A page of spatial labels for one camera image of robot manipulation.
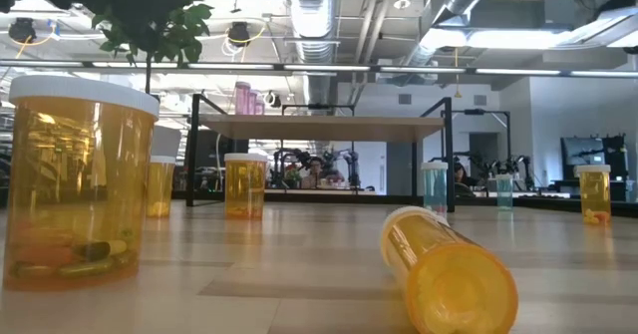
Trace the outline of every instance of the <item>clear cylinder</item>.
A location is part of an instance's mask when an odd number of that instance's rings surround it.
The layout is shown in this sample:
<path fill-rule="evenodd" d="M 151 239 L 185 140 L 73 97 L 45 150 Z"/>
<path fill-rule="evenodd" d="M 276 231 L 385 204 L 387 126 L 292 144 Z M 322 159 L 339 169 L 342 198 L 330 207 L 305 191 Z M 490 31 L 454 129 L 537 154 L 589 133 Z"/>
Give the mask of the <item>clear cylinder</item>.
<path fill-rule="evenodd" d="M 610 224 L 609 173 L 611 167 L 608 165 L 579 166 L 576 172 L 580 176 L 580 206 L 584 222 L 594 225 Z"/>
<path fill-rule="evenodd" d="M 257 102 L 255 103 L 255 115 L 264 115 L 266 113 L 266 104 L 263 103 L 263 99 L 261 97 L 257 98 Z"/>
<path fill-rule="evenodd" d="M 518 311 L 511 273 L 490 252 L 435 213 L 396 210 L 386 219 L 381 253 L 420 333 L 508 333 Z"/>
<path fill-rule="evenodd" d="M 496 204 L 498 209 L 513 209 L 513 179 L 511 174 L 496 175 Z"/>
<path fill-rule="evenodd" d="M 245 82 L 235 83 L 235 114 L 249 115 L 248 95 L 250 94 L 250 84 Z"/>
<path fill-rule="evenodd" d="M 257 96 L 259 93 L 256 91 L 250 91 L 248 93 L 248 113 L 246 115 L 256 115 Z"/>
<path fill-rule="evenodd" d="M 147 194 L 147 217 L 168 218 L 172 196 L 172 174 L 175 158 L 151 156 Z"/>
<path fill-rule="evenodd" d="M 135 275 L 159 103 L 99 81 L 15 79 L 4 286 L 65 290 Z"/>
<path fill-rule="evenodd" d="M 421 165 L 424 177 L 423 207 L 446 218 L 448 215 L 448 164 Z"/>
<path fill-rule="evenodd" d="M 261 219 L 267 158 L 253 154 L 227 154 L 224 162 L 226 218 Z"/>

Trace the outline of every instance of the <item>ceiling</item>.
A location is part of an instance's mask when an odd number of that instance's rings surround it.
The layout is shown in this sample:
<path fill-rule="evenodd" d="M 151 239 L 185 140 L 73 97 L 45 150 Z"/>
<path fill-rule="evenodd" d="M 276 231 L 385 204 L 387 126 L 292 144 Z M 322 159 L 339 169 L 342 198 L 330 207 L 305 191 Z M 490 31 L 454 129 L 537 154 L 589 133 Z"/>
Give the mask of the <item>ceiling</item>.
<path fill-rule="evenodd" d="M 294 32 L 290 19 L 290 8 L 287 0 L 203 0 L 215 9 L 213 17 L 207 22 L 211 37 L 202 39 L 204 44 L 200 61 L 205 62 L 263 62 L 263 63 L 293 63 L 297 62 L 294 43 Z M 396 9 L 390 6 L 385 14 L 381 27 L 380 38 L 372 52 L 372 61 L 379 59 L 398 59 L 406 56 L 421 40 L 419 28 L 420 18 L 424 15 L 426 0 L 410 0 L 411 5 L 406 9 Z M 498 0 L 519 2 L 518 0 Z M 529 3 L 539 0 L 520 0 Z M 582 3 L 578 9 L 584 13 L 591 13 L 591 3 Z M 354 55 L 359 40 L 359 32 L 363 25 L 363 16 L 368 0 L 338 0 L 337 2 L 337 30 L 332 40 L 336 42 L 336 59 L 338 63 L 350 64 L 354 62 Z M 59 36 L 40 45 L 27 47 L 20 55 L 21 59 L 38 60 L 91 60 L 110 61 L 110 55 L 99 50 L 104 41 L 101 34 L 91 30 L 91 14 L 87 14 L 82 7 L 69 11 L 56 9 L 43 0 L 26 0 L 19 3 L 14 11 L 37 11 L 34 17 L 38 40 L 47 39 L 51 33 L 51 20 L 59 27 Z M 20 44 L 14 43 L 7 35 L 9 26 L 18 14 L 0 16 L 0 58 L 13 59 L 21 49 Z M 262 36 L 254 40 L 247 49 L 234 56 L 224 55 L 222 47 L 225 31 L 232 22 L 245 21 L 251 35 L 262 32 Z M 472 66 L 494 68 L 520 68 L 527 66 L 552 67 L 565 64 L 580 64 L 587 69 L 615 68 L 620 66 L 618 61 L 624 54 L 619 49 L 586 49 L 561 52 L 560 57 L 569 60 L 557 61 L 556 55 L 548 55 L 551 51 L 541 50 L 497 50 L 462 47 L 458 51 L 440 50 L 434 60 L 440 66 Z M 609 57 L 608 61 L 596 63 L 596 59 Z M 583 59 L 591 58 L 595 61 L 587 62 Z M 12 78 L 24 73 L 32 73 L 38 69 L 2 69 L 4 74 L 0 83 L 3 101 L 6 101 L 8 84 Z M 102 78 L 96 73 L 66 73 L 69 76 L 88 78 Z M 144 76 L 134 74 L 126 77 L 130 85 L 144 88 Z M 162 111 L 165 113 L 183 113 L 189 111 L 189 94 L 204 92 L 209 99 L 219 104 L 223 109 L 232 109 L 232 94 L 234 83 L 247 81 L 254 89 L 262 93 L 273 91 L 281 96 L 284 104 L 302 104 L 303 81 L 301 76 L 265 77 L 265 76 L 228 76 L 228 75 L 163 75 L 155 74 L 152 78 L 152 89 L 161 95 Z M 439 75 L 437 84 L 444 87 L 454 83 L 454 75 Z M 506 80 L 498 76 L 462 76 L 462 83 L 490 84 L 498 87 Z"/>

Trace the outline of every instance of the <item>table surface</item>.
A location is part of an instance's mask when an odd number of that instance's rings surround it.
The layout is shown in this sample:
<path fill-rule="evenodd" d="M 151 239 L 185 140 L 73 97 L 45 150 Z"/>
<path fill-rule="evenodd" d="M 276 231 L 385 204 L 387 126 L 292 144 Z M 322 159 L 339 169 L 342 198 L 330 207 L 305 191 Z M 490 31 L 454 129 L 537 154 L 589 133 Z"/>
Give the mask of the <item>table surface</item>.
<path fill-rule="evenodd" d="M 200 122 L 236 140 L 412 143 L 443 128 L 443 119 L 334 116 L 201 115 Z"/>
<path fill-rule="evenodd" d="M 0 333 L 417 334 L 379 253 L 395 208 L 270 203 L 263 221 L 249 222 L 224 220 L 222 204 L 175 201 L 170 219 L 146 221 L 136 279 L 4 291 Z M 449 220 L 513 273 L 512 333 L 636 332 L 637 220 L 613 218 L 605 230 L 577 213 L 468 206 Z"/>

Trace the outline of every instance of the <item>wooden table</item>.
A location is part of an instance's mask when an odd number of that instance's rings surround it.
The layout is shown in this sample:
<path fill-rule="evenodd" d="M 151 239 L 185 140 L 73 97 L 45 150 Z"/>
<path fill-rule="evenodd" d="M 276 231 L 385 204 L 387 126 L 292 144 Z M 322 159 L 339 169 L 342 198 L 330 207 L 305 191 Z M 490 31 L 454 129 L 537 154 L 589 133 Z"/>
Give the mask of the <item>wooden table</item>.
<path fill-rule="evenodd" d="M 200 122 L 235 140 L 414 143 L 439 131 L 443 119 L 328 116 L 200 115 Z"/>

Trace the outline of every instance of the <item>ceiling duct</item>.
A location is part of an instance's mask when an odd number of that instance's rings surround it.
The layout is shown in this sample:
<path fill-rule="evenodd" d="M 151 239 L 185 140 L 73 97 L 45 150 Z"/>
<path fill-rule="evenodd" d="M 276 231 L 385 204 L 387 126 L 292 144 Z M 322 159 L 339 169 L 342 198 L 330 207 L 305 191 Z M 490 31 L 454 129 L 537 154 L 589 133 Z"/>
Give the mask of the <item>ceiling duct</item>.
<path fill-rule="evenodd" d="M 429 0 L 428 5 L 426 6 L 426 15 L 425 20 L 425 30 L 423 36 L 425 37 L 426 33 L 432 28 L 432 26 L 441 24 L 447 20 L 450 20 L 457 16 L 462 16 L 475 7 L 479 0 L 443 0 L 439 4 L 436 4 L 435 1 Z M 411 54 L 406 57 L 403 61 L 402 65 L 410 66 L 410 67 L 422 67 L 426 66 L 430 59 L 437 52 L 437 48 L 423 46 L 422 44 L 418 44 L 411 52 Z M 407 79 L 396 79 L 396 81 L 392 81 L 392 83 L 397 85 L 407 85 L 409 82 Z"/>
<path fill-rule="evenodd" d="M 335 0 L 290 0 L 291 21 L 295 37 L 321 40 L 331 37 L 334 29 Z M 297 42 L 297 54 L 304 64 L 333 62 L 335 47 L 320 41 Z M 330 104 L 330 77 L 305 76 L 304 97 L 308 104 Z"/>

